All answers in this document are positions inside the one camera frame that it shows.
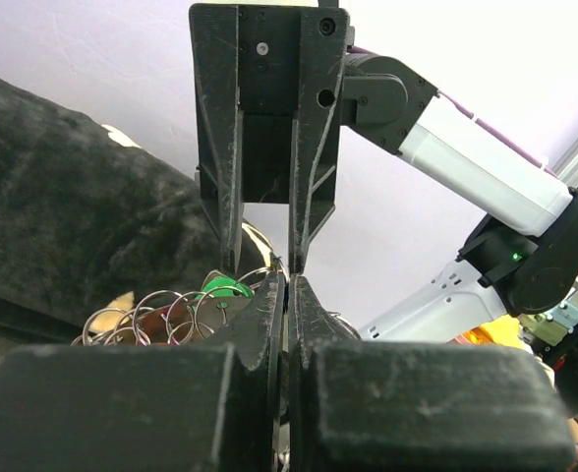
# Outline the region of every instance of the white wall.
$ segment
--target white wall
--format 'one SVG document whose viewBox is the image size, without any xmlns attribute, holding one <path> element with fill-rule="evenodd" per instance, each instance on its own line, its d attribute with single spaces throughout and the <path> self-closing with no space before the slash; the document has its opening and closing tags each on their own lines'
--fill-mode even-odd
<svg viewBox="0 0 578 472">
<path fill-rule="evenodd" d="M 554 161 L 577 137 L 578 0 L 341 3 L 358 45 L 408 63 L 529 151 Z M 0 77 L 116 126 L 192 174 L 189 4 L 0 0 Z M 337 212 L 307 275 L 328 309 L 362 324 L 437 272 L 482 214 L 352 133 L 341 145 Z M 286 215 L 247 211 L 281 248 Z"/>
</svg>

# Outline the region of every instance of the key ring pile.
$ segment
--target key ring pile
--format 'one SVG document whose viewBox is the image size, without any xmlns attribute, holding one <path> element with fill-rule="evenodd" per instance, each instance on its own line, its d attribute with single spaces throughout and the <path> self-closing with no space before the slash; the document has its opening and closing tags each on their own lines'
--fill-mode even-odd
<svg viewBox="0 0 578 472">
<path fill-rule="evenodd" d="M 129 311 L 112 307 L 103 308 L 88 317 L 82 334 L 71 344 L 148 346 L 150 344 L 180 345 L 204 340 L 228 323 L 227 310 L 230 311 L 230 307 L 237 312 L 243 310 L 252 299 L 254 290 L 262 284 L 262 280 L 250 286 L 245 285 L 244 282 L 255 275 L 262 275 L 264 278 L 270 271 L 269 267 L 261 267 L 246 273 L 238 280 L 228 279 L 235 283 L 220 284 L 206 290 L 186 293 L 158 290 L 146 295 L 135 308 Z M 220 292 L 229 295 L 218 297 L 217 294 Z M 151 308 L 146 305 L 149 301 L 164 296 L 173 297 L 173 302 L 161 308 Z M 200 320 L 201 312 L 204 312 L 208 320 Z M 113 328 L 92 333 L 91 327 L 95 320 L 105 313 L 119 313 L 121 317 Z"/>
</svg>

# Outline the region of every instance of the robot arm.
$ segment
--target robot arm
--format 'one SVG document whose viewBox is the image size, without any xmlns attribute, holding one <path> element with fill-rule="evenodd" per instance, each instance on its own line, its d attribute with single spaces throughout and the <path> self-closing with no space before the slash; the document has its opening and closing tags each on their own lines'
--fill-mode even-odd
<svg viewBox="0 0 578 472">
<path fill-rule="evenodd" d="M 391 58 L 365 54 L 351 64 L 373 71 L 374 61 L 390 78 L 413 77 Z M 428 86 L 424 79 L 387 83 L 399 102 Z M 403 101 L 409 114 L 418 114 L 417 103 Z M 439 92 L 420 108 L 411 130 L 398 130 L 398 140 L 387 138 L 395 121 L 381 122 L 377 130 L 351 118 L 349 126 L 489 216 L 455 261 L 359 333 L 368 340 L 446 342 L 506 313 L 539 313 L 559 303 L 578 272 L 578 192 L 525 160 Z"/>
<path fill-rule="evenodd" d="M 446 341 L 559 303 L 578 273 L 578 191 L 537 169 L 396 59 L 352 46 L 336 8 L 194 5 L 202 207 L 239 261 L 246 203 L 289 205 L 289 269 L 334 211 L 339 128 L 425 172 L 488 217 L 455 261 L 360 331 Z"/>
</svg>

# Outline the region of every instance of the bolt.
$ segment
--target bolt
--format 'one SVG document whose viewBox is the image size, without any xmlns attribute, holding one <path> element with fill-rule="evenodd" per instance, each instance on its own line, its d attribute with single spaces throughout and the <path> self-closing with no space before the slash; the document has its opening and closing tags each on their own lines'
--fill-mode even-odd
<svg viewBox="0 0 578 472">
<path fill-rule="evenodd" d="M 259 44 L 257 44 L 257 53 L 259 54 L 259 56 L 266 56 L 268 52 L 269 46 L 267 45 L 266 42 L 260 42 Z"/>
<path fill-rule="evenodd" d="M 330 36 L 335 32 L 336 24 L 332 18 L 324 18 L 319 22 L 319 32 L 323 36 Z"/>
<path fill-rule="evenodd" d="M 259 62 L 257 62 L 257 71 L 259 72 L 265 72 L 268 67 L 267 61 L 264 59 L 260 59 Z"/>
</svg>

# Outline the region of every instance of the black fuzzy blanket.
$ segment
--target black fuzzy blanket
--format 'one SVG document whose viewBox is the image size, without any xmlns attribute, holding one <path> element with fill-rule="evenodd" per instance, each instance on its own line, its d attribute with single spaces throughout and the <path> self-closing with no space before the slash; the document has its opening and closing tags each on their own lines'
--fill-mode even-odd
<svg viewBox="0 0 578 472">
<path fill-rule="evenodd" d="M 112 136 L 0 80 L 1 331 L 38 316 L 79 326 L 130 291 L 199 289 L 217 267 L 195 182 Z M 242 273 L 263 266 L 243 240 Z"/>
</svg>

